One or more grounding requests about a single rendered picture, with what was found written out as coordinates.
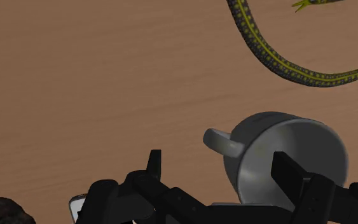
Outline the grey mug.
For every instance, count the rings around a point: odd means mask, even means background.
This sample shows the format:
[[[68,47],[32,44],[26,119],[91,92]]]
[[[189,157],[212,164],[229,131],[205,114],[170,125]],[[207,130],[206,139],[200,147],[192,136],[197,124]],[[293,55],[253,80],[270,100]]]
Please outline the grey mug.
[[[348,176],[348,155],[339,135],[322,122],[287,113],[256,113],[230,133],[209,128],[203,143],[223,156],[226,175],[243,204],[294,210],[271,177],[276,151],[287,153],[306,171],[324,175],[339,186]]]

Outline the dark mottled lump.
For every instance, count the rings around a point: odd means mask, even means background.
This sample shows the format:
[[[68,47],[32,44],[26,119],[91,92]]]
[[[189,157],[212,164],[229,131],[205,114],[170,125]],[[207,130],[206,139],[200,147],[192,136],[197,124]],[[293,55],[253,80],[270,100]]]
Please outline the dark mottled lump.
[[[36,221],[14,200],[0,197],[0,224],[36,224]]]

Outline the white phone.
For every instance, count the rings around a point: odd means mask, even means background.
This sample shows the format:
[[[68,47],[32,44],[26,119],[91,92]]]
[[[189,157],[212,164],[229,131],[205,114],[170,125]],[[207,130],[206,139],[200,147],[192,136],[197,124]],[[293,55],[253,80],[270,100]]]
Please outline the white phone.
[[[76,223],[79,216],[79,212],[83,207],[85,199],[86,199],[86,194],[84,193],[81,195],[76,195],[69,200],[69,210],[71,213],[71,218],[73,220],[73,223]]]

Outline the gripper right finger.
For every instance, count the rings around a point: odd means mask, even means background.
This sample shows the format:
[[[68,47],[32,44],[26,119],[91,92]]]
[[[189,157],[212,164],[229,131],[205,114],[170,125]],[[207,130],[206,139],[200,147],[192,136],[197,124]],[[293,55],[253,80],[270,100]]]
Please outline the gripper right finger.
[[[283,151],[273,153],[271,177],[295,205],[288,224],[358,224],[358,182],[338,186],[304,170]]]

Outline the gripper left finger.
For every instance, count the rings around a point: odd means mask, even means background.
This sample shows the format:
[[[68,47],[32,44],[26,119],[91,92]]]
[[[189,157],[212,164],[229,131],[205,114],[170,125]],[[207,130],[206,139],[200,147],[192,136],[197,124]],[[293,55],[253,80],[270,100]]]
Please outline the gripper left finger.
[[[213,224],[207,206],[160,181],[161,164],[162,152],[151,150],[146,169],[128,173],[122,184],[94,182],[76,224]]]

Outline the black yellow toy snake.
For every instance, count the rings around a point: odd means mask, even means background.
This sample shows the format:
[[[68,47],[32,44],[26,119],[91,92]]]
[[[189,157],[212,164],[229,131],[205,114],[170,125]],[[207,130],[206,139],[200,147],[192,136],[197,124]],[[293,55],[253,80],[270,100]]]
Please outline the black yellow toy snake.
[[[320,73],[281,56],[262,36],[247,0],[226,0],[238,31],[253,55],[277,76],[309,87],[329,88],[358,80],[358,69],[343,73]]]

